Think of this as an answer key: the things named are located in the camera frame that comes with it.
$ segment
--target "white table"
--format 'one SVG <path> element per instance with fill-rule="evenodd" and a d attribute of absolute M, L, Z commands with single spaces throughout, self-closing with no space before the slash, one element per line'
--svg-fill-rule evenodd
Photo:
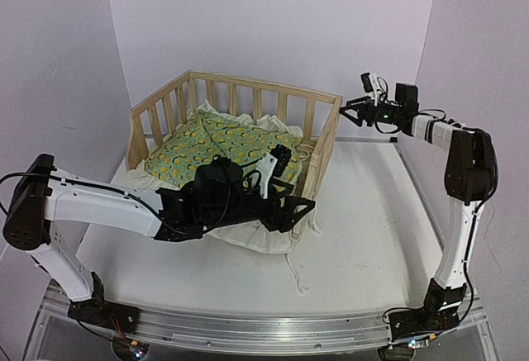
<path fill-rule="evenodd" d="M 124 164 L 112 182 L 126 185 Z M 283 255 L 209 236 L 165 243 L 90 225 L 78 257 L 107 299 L 167 311 L 336 316 L 422 304 L 441 250 L 394 144 L 336 143 L 317 222 L 322 234 L 307 230 L 291 253 L 305 296 Z"/>

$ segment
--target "black bracket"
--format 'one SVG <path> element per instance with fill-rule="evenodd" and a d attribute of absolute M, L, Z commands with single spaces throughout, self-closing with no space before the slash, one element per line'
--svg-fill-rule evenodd
<path fill-rule="evenodd" d="M 117 321 L 119 328 L 125 334 L 136 332 L 140 309 L 121 303 L 105 300 L 101 279 L 92 272 L 92 299 L 82 302 L 72 302 L 68 309 L 68 317 L 90 325 L 101 326 L 109 330 L 116 330 L 113 321 Z"/>
<path fill-rule="evenodd" d="M 384 99 L 375 106 L 371 97 L 360 97 L 347 101 L 346 105 L 340 108 L 340 114 L 358 127 L 362 127 L 364 121 L 367 127 L 371 127 L 374 123 L 390 124 L 397 126 L 398 131 L 411 135 L 413 118 L 419 112 L 417 95 L 417 86 L 397 83 L 394 102 L 387 102 Z M 356 116 L 352 116 L 350 111 L 356 112 Z"/>
<path fill-rule="evenodd" d="M 490 135 L 480 130 L 452 131 L 446 161 L 445 189 L 465 205 L 484 200 L 495 180 L 494 148 Z"/>
<path fill-rule="evenodd" d="M 52 155 L 41 154 L 27 172 L 50 175 L 53 161 Z M 50 243 L 50 222 L 44 219 L 45 199 L 50 195 L 48 181 L 44 177 L 27 176 L 16 185 L 3 227 L 3 236 L 9 245 L 31 251 Z"/>
<path fill-rule="evenodd" d="M 465 292 L 466 284 L 456 289 L 443 289 L 432 279 L 421 308 L 388 314 L 392 340 L 455 328 L 460 323 L 457 309 Z"/>

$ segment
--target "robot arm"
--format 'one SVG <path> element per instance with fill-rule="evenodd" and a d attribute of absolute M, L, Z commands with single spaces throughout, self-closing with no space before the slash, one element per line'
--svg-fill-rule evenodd
<path fill-rule="evenodd" d="M 217 227 L 253 220 L 269 231 L 286 232 L 315 206 L 291 196 L 293 187 L 277 179 L 290 153 L 276 146 L 246 176 L 243 167 L 219 157 L 198 167 L 195 179 L 178 191 L 109 186 L 57 169 L 54 157 L 42 154 L 27 172 L 0 180 L 22 177 L 5 211 L 4 238 L 26 251 L 64 289 L 72 302 L 70 316 L 109 329 L 115 316 L 122 331 L 130 333 L 139 310 L 105 300 L 101 280 L 75 257 L 55 222 L 94 223 L 173 242 L 200 239 Z"/>
<path fill-rule="evenodd" d="M 450 197 L 451 238 L 441 263 L 431 279 L 423 307 L 388 313 L 392 340 L 412 338 L 415 334 L 439 333 L 458 326 L 468 314 L 459 318 L 469 283 L 467 272 L 483 205 L 493 195 L 498 183 L 498 168 L 490 135 L 480 129 L 467 128 L 446 117 L 419 111 L 418 90 L 414 85 L 397 83 L 395 100 L 388 101 L 387 89 L 381 89 L 379 78 L 362 74 L 367 97 L 348 101 L 340 114 L 357 126 L 364 122 L 384 134 L 406 135 L 424 140 L 448 154 L 445 189 Z M 379 123 L 397 126 L 383 132 Z"/>

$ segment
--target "black cable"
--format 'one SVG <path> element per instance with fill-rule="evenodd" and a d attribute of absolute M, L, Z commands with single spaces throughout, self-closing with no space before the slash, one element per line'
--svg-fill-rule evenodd
<path fill-rule="evenodd" d="M 8 175 L 6 175 L 2 179 L 0 179 L 0 185 L 2 185 L 2 183 L 5 180 L 7 180 L 9 178 L 13 178 L 13 177 L 38 177 L 38 178 L 53 179 L 53 180 L 59 181 L 59 182 L 61 182 L 63 180 L 61 177 L 56 177 L 54 175 L 48 175 L 48 174 L 43 174 L 43 173 L 9 173 Z M 155 211 L 155 209 L 153 207 L 151 207 L 149 204 L 147 204 L 146 202 L 144 202 L 143 200 L 141 200 L 138 196 L 135 196 L 134 194 L 130 194 L 130 193 L 128 193 L 128 192 L 126 192 L 124 190 L 121 190 L 119 188 L 113 188 L 112 186 L 102 185 L 102 184 L 99 184 L 99 183 L 90 183 L 90 182 L 79 181 L 77 179 L 68 179 L 68 178 L 64 178 L 64 181 L 66 183 L 71 184 L 71 185 L 82 185 L 82 186 L 86 186 L 87 188 L 96 188 L 96 189 L 107 190 L 109 192 L 114 192 L 114 193 L 121 194 L 122 196 L 129 197 L 130 199 L 134 200 L 135 202 L 139 202 L 152 215 L 154 215 L 161 222 L 162 225 L 166 226 L 171 231 L 173 231 L 175 233 L 178 233 L 179 235 L 188 235 L 189 234 L 189 233 L 187 233 L 185 231 L 181 231 L 181 230 L 178 230 L 178 229 L 172 227 L 169 223 L 167 223 L 164 220 L 164 218 L 162 218 L 160 216 L 160 214 L 158 212 Z M 0 202 L 0 208 L 2 208 L 3 213 L 7 215 L 7 209 L 3 206 L 3 204 L 1 202 Z"/>
<path fill-rule="evenodd" d="M 9 173 L 8 175 L 5 175 L 2 179 L 0 179 L 0 185 L 2 185 L 2 183 L 6 181 L 7 179 L 14 178 L 14 177 L 38 177 L 38 178 L 48 178 L 49 179 L 51 175 L 46 175 L 43 173 Z M 6 207 L 3 206 L 1 201 L 0 201 L 0 209 L 2 209 L 2 212 L 7 215 L 7 209 Z"/>
<path fill-rule="evenodd" d="M 435 335 L 438 338 L 444 332 L 445 332 L 444 330 L 418 330 L 417 332 L 412 332 L 411 334 L 400 335 L 399 337 L 393 339 L 392 342 L 395 343 L 395 341 L 404 339 L 404 338 L 415 339 L 415 336 L 417 335 Z"/>
<path fill-rule="evenodd" d="M 9 357 L 6 353 L 6 350 L 3 349 L 2 345 L 0 344 L 0 351 L 2 352 L 3 356 L 6 358 L 7 361 L 12 361 L 11 357 Z"/>
<path fill-rule="evenodd" d="M 426 112 L 426 111 L 429 111 L 429 112 L 442 112 L 444 114 L 444 117 L 442 118 L 442 120 L 444 120 L 446 118 L 445 112 L 442 111 L 441 109 L 426 109 L 424 111 L 420 111 L 419 113 Z M 481 130 L 480 128 L 463 127 L 463 130 L 478 132 L 478 133 L 482 134 L 483 136 L 487 137 L 489 141 L 491 141 L 490 134 L 488 132 L 486 132 L 486 131 Z M 492 178 L 493 178 L 493 184 L 492 184 L 492 187 L 491 187 L 490 191 L 488 192 L 488 194 L 485 195 L 484 199 L 478 204 L 478 206 L 474 209 L 474 212 L 473 212 L 472 225 L 470 226 L 469 238 L 467 239 L 466 250 L 465 250 L 465 258 L 463 260 L 463 274 L 465 276 L 465 281 L 466 281 L 467 285 L 469 286 L 470 301 L 469 301 L 469 306 L 467 307 L 467 309 L 466 309 L 465 313 L 463 314 L 463 316 L 460 318 L 459 322 L 457 323 L 457 326 L 461 325 L 461 323 L 469 315 L 470 310 L 472 310 L 472 306 L 474 305 L 475 293 L 474 293 L 474 286 L 472 285 L 472 282 L 471 282 L 470 276 L 469 276 L 469 255 L 470 255 L 470 250 L 471 250 L 471 246 L 472 246 L 472 239 L 474 238 L 474 233 L 475 233 L 475 230 L 476 230 L 476 226 L 478 224 L 478 213 L 479 213 L 479 210 L 483 207 L 483 205 L 488 200 L 490 200 L 492 198 L 492 196 L 498 190 L 498 160 L 497 160 L 496 154 L 494 152 L 493 152 Z M 384 319 L 385 315 L 387 313 L 389 313 L 391 310 L 396 310 L 396 309 L 400 309 L 400 307 L 393 307 L 393 308 L 388 309 L 387 311 L 385 311 L 383 313 L 382 321 L 385 324 L 388 324 L 388 322 L 386 322 L 385 319 Z M 444 332 L 445 331 L 432 331 L 432 332 L 430 332 L 430 334 L 431 335 L 440 336 Z M 404 337 L 408 337 L 408 336 L 411 339 L 414 335 L 418 335 L 418 334 L 426 335 L 428 333 L 429 333 L 428 331 L 412 332 L 411 334 L 405 334 L 403 336 L 399 336 L 395 340 L 400 340 L 400 339 L 402 339 Z"/>
<path fill-rule="evenodd" d="M 203 232 L 203 234 L 209 233 L 210 231 L 216 229 L 221 224 L 222 220 L 224 219 L 224 216 L 226 215 L 226 212 L 228 211 L 228 206 L 230 205 L 231 181 L 230 181 L 230 177 L 228 176 L 228 173 L 226 172 L 226 169 L 224 168 L 223 165 L 221 165 L 221 168 L 222 168 L 222 172 L 224 173 L 224 178 L 226 179 L 227 184 L 228 184 L 228 195 L 226 197 L 226 205 L 224 206 L 224 211 L 222 212 L 222 215 L 219 218 L 219 220 L 217 221 L 217 223 L 215 225 L 213 225 L 212 227 L 206 229 Z"/>
<path fill-rule="evenodd" d="M 243 165 L 241 165 L 241 168 L 245 169 L 246 167 L 250 167 L 252 164 L 259 163 L 259 160 L 260 159 L 257 159 L 257 160 L 254 160 L 254 161 L 250 161 L 249 163 L 243 164 Z"/>
<path fill-rule="evenodd" d="M 255 185 L 252 185 L 253 181 L 250 180 L 250 177 L 255 174 L 257 174 L 257 180 L 255 181 Z M 249 173 L 247 173 L 244 177 L 242 177 L 242 182 L 243 183 L 244 181 L 248 182 L 248 189 L 253 190 L 254 188 L 257 188 L 257 186 L 261 182 L 261 177 L 262 177 L 261 172 L 254 169 L 250 171 Z"/>
<path fill-rule="evenodd" d="M 431 117 L 435 117 L 436 119 L 440 120 L 440 121 L 443 121 L 446 119 L 446 112 L 443 111 L 442 109 L 423 109 L 419 112 L 417 112 L 417 114 L 415 116 L 412 116 L 408 121 L 406 121 L 404 124 L 402 124 L 401 126 L 398 126 L 395 130 L 391 130 L 391 131 L 382 131 L 380 130 L 380 127 L 379 127 L 379 123 L 377 122 L 377 118 L 379 117 L 379 112 L 382 110 L 382 107 L 379 108 L 379 111 L 377 112 L 377 114 L 375 115 L 374 117 L 374 128 L 377 129 L 377 131 L 380 133 L 380 134 L 385 134 L 385 135 L 392 135 L 392 134 L 397 134 L 398 132 L 400 132 L 404 127 L 406 127 L 407 125 L 409 125 L 413 119 L 415 117 L 417 117 L 418 115 L 424 115 L 424 116 L 431 116 Z M 426 113 L 426 112 L 439 112 L 439 113 L 442 113 L 443 114 L 443 117 L 437 117 L 437 116 L 433 116 L 429 113 Z"/>
<path fill-rule="evenodd" d="M 90 332 L 92 335 L 95 335 L 95 336 L 98 336 L 99 338 L 102 338 L 102 339 L 105 339 L 107 341 L 109 341 L 110 343 L 114 343 L 114 344 L 119 344 L 121 347 L 124 347 L 125 349 L 129 349 L 129 346 L 127 346 L 126 344 L 123 344 L 121 341 L 118 341 L 118 340 L 114 340 L 113 338 L 108 338 L 104 335 L 101 335 L 99 334 L 98 332 L 96 332 L 95 330 L 91 330 L 90 328 L 88 328 L 85 324 L 83 324 L 79 318 L 77 317 L 77 314 L 75 312 L 75 307 L 74 305 L 72 305 L 72 314 L 74 315 L 74 319 L 77 321 L 77 323 L 79 324 L 79 326 L 81 328 L 83 328 L 84 330 L 86 330 L 87 332 Z"/>
<path fill-rule="evenodd" d="M 385 93 L 386 95 L 388 95 L 389 87 L 388 87 L 388 82 L 386 82 L 386 79 L 385 79 L 385 78 L 381 78 L 381 77 L 378 76 L 378 77 L 377 77 L 377 80 L 378 80 L 378 81 L 382 80 L 382 81 L 384 82 L 384 84 L 386 85 L 386 89 L 383 90 L 383 91 L 384 91 L 384 93 Z"/>
<path fill-rule="evenodd" d="M 386 322 L 386 320 L 384 319 L 384 317 L 390 312 L 390 311 L 394 311 L 394 310 L 413 310 L 411 307 L 390 307 L 388 310 L 386 310 L 384 313 L 382 313 L 382 322 L 384 324 L 391 324 L 389 321 Z"/>

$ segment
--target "pillow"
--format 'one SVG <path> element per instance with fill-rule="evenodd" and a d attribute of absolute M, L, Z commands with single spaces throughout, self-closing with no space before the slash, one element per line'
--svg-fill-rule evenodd
<path fill-rule="evenodd" d="M 247 174 L 255 168 L 258 159 L 276 145 L 284 145 L 292 150 L 292 157 L 280 179 L 295 184 L 303 169 L 298 151 L 302 140 L 286 131 L 269 131 L 240 123 L 227 115 L 197 110 L 150 155 L 145 171 L 181 188 L 194 180 L 197 167 L 211 163 L 215 155 L 228 157 L 238 164 L 254 162 L 243 169 Z"/>

